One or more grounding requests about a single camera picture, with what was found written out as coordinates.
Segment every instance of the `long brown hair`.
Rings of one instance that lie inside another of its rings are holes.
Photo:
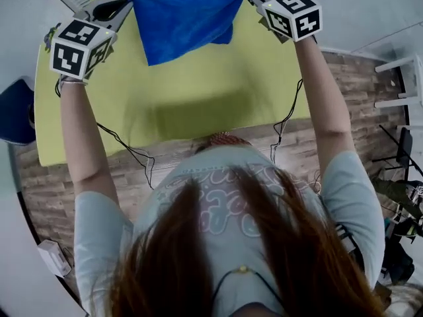
[[[277,171],[285,188],[279,196],[245,170],[237,185],[261,233],[266,261],[288,316],[382,316],[358,266],[338,238],[333,222],[306,209],[289,176]],[[130,316],[211,316],[213,285],[199,232],[200,187],[183,187],[174,203],[131,247],[116,267],[106,313]]]

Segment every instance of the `blue chair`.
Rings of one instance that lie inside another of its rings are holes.
[[[14,145],[35,141],[34,92],[22,79],[0,94],[0,139]]]

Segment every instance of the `light blue t-shirt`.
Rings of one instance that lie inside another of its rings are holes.
[[[246,202],[235,185],[231,166],[249,168],[271,192],[284,192],[272,164],[249,146],[222,146],[180,163],[153,191],[134,225],[108,197],[84,192],[76,198],[75,271],[81,302],[87,312],[94,302],[102,315],[110,276],[131,243],[154,223],[173,202],[185,183],[195,179],[200,192],[200,230],[216,288],[228,271],[245,265],[261,274],[278,292],[264,261],[260,233],[245,212]],[[302,180],[293,178],[310,212],[324,217],[319,197]],[[340,153],[323,175],[322,199],[330,216],[353,235],[364,259],[365,275],[376,284],[385,249],[383,216],[375,190],[355,152]],[[253,273],[231,274],[215,301],[215,316],[228,316],[257,302],[281,314],[283,309],[265,284]]]

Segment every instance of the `woman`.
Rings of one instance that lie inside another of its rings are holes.
[[[251,146],[219,145],[176,167],[133,226],[119,209],[85,89],[62,84],[76,276],[91,314],[382,316],[372,293],[385,247],[381,208],[322,53],[312,38],[295,48],[322,200]],[[338,236],[336,224],[347,233]]]

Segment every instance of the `forearm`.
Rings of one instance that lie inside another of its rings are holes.
[[[345,100],[320,49],[311,37],[296,42],[295,49],[316,136],[349,133]]]
[[[75,193],[98,191],[117,202],[116,188],[85,87],[63,84],[60,102],[63,142]]]

